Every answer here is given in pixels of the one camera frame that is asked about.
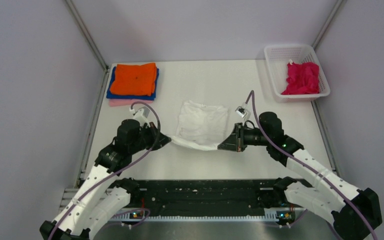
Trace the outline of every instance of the black base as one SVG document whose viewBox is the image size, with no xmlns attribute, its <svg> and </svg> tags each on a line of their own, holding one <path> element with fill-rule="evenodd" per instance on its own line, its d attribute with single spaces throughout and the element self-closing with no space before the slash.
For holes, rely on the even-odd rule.
<svg viewBox="0 0 384 240">
<path fill-rule="evenodd" d="M 40 234 L 42 235 L 43 240 L 48 240 L 51 235 L 52 229 L 55 227 L 56 222 L 44 221 L 40 226 Z M 70 235 L 70 230 L 62 231 L 61 229 L 57 229 L 52 236 L 51 240 L 89 240 L 89 228 L 83 230 L 80 236 L 72 236 Z"/>
<path fill-rule="evenodd" d="M 263 216 L 264 208 L 290 207 L 286 201 L 269 197 L 275 196 L 273 186 L 276 181 L 135 180 L 140 191 L 131 193 L 126 208 L 148 208 L 150 216 Z"/>
<path fill-rule="evenodd" d="M 359 194 L 351 202 L 360 210 L 373 229 L 382 223 L 381 206 L 378 195 L 367 188 L 358 191 Z M 370 232 L 363 220 L 347 204 L 340 212 L 332 212 L 333 227 L 343 240 L 363 240 Z"/>
</svg>

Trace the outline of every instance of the metal frame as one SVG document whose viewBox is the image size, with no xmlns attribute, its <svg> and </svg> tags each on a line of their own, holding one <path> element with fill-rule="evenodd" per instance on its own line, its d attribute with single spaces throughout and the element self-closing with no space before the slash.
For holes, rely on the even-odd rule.
<svg viewBox="0 0 384 240">
<path fill-rule="evenodd" d="M 320 29 L 318 35 L 316 36 L 316 38 L 315 38 L 315 40 L 314 40 L 314 42 L 312 44 L 312 47 L 315 50 L 318 48 L 321 40 L 323 39 L 323 36 L 329 30 L 329 26 L 331 25 L 331 23 L 335 19 L 335 17 L 338 15 L 340 10 L 343 8 L 343 6 L 344 6 L 346 1 L 347 0 L 337 0 L 336 3 L 334 4 L 331 12 L 329 13 L 329 15 L 326 18 L 325 23 L 323 24 L 322 28 Z M 84 173 L 84 170 L 86 169 L 86 164 L 87 164 L 87 161 L 88 161 L 88 158 L 89 158 L 89 153 L 90 153 L 90 150 L 91 150 L 92 139 L 93 139 L 94 134 L 95 134 L 95 129 L 96 129 L 96 125 L 97 125 L 97 122 L 98 122 L 98 117 L 99 117 L 99 113 L 100 113 L 100 110 L 101 110 L 102 101 L 104 99 L 105 88 L 107 86 L 108 74 L 109 74 L 108 73 L 108 69 L 109 69 L 109 67 L 108 67 L 108 64 L 105 62 L 103 56 L 101 55 L 98 47 L 96 46 L 96 44 L 95 44 L 95 42 L 94 42 L 90 32 L 88 31 L 87 26 L 83 22 L 82 17 L 80 16 L 79 12 L 77 11 L 76 6 L 73 3 L 73 1 L 72 0 L 64 0 L 64 2 L 66 3 L 66 6 L 67 6 L 69 12 L 73 16 L 73 19 L 74 19 L 75 23 L 79 27 L 80 32 L 82 33 L 83 37 L 86 39 L 86 42 L 88 43 L 88 45 L 89 45 L 90 49 L 92 50 L 94 56 L 98 60 L 98 62 L 101 65 L 101 67 L 106 71 L 106 73 L 104 75 L 104 78 L 102 80 L 101 89 L 99 91 L 99 95 L 98 95 L 98 98 L 97 98 L 97 101 L 96 101 L 96 105 L 95 105 L 95 108 L 94 108 L 94 111 L 93 111 L 93 118 L 92 118 L 92 121 L 91 121 L 91 124 L 90 124 L 89 133 L 87 135 L 87 139 L 85 141 L 84 148 L 83 148 L 83 153 L 82 153 L 82 156 L 81 156 L 81 168 L 80 168 L 80 172 L 77 175 L 77 179 L 80 179 L 82 177 L 82 175 L 84 175 L 83 173 Z M 339 175 L 339 173 L 338 173 L 338 166 L 337 166 L 336 158 L 335 158 L 335 155 L 336 155 L 335 154 L 335 150 L 334 150 L 334 148 L 333 148 L 333 146 L 331 144 L 328 130 L 327 130 L 326 125 L 324 124 L 324 121 L 323 121 L 323 116 L 322 116 L 322 114 L 319 111 L 318 101 L 317 100 L 312 101 L 311 104 L 312 104 L 312 107 L 313 107 L 313 110 L 314 110 L 314 114 L 315 114 L 315 117 L 316 117 L 316 120 L 317 120 L 318 127 L 320 129 L 320 133 L 321 133 L 321 136 L 322 136 L 322 139 L 323 139 L 323 142 L 324 142 L 324 146 L 326 148 L 326 152 L 327 152 L 330 164 L 332 166 L 332 170 L 334 172 L 336 172 L 336 174 Z M 76 181 L 74 187 L 75 188 L 78 187 L 78 184 L 79 184 L 79 181 Z"/>
</svg>

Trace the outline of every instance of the white table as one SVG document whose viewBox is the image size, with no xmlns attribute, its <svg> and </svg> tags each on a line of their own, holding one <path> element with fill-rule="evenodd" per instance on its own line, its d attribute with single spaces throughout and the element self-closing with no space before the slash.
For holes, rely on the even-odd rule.
<svg viewBox="0 0 384 240">
<path fill-rule="evenodd" d="M 175 133 L 180 108 L 185 100 L 228 107 L 226 133 L 230 134 L 234 123 L 242 121 L 235 113 L 236 107 L 246 100 L 250 90 L 254 90 L 257 113 L 275 112 L 282 120 L 285 133 L 302 143 L 325 167 L 331 168 L 311 103 L 275 102 L 264 60 L 171 61 L 157 62 L 156 65 L 160 72 L 156 99 L 151 106 L 161 120 L 161 132 L 164 134 Z M 110 107 L 108 101 L 104 97 L 86 167 L 87 174 L 99 151 L 117 134 L 122 120 L 132 118 L 129 106 Z M 133 160 L 141 154 L 143 152 L 135 154 Z M 248 146 L 244 152 L 238 153 L 199 151 L 173 143 L 151 152 L 121 175 L 137 180 L 276 179 L 285 176 L 299 177 L 270 158 L 265 147 Z"/>
</svg>

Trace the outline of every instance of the white basket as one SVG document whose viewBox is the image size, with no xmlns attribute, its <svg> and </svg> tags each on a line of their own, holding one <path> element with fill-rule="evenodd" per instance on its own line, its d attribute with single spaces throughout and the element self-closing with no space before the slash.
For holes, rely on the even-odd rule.
<svg viewBox="0 0 384 240">
<path fill-rule="evenodd" d="M 272 45 L 264 48 L 265 61 L 270 75 L 270 83 L 273 90 L 273 96 L 276 102 L 298 102 L 312 101 L 319 97 L 325 97 L 331 93 L 325 73 L 320 66 L 314 49 L 305 44 L 290 45 Z M 282 95 L 288 83 L 288 67 L 289 59 L 294 63 L 302 64 L 312 62 L 318 65 L 320 71 L 318 73 L 318 86 L 320 93 L 318 94 L 300 94 L 300 95 Z"/>
</svg>

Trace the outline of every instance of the pink cloth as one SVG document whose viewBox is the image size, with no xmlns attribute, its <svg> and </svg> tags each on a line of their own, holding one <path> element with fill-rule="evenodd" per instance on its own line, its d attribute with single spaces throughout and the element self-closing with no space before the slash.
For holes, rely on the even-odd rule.
<svg viewBox="0 0 384 240">
<path fill-rule="evenodd" d="M 109 100 L 109 106 L 110 107 L 117 107 L 117 106 L 126 106 L 126 105 L 132 105 L 132 103 L 141 101 L 146 104 L 151 104 L 152 100 L 139 100 L 139 99 L 110 99 Z"/>
<path fill-rule="evenodd" d="M 287 65 L 287 75 L 288 85 L 282 95 L 320 93 L 319 65 L 313 62 L 289 63 Z"/>
</svg>

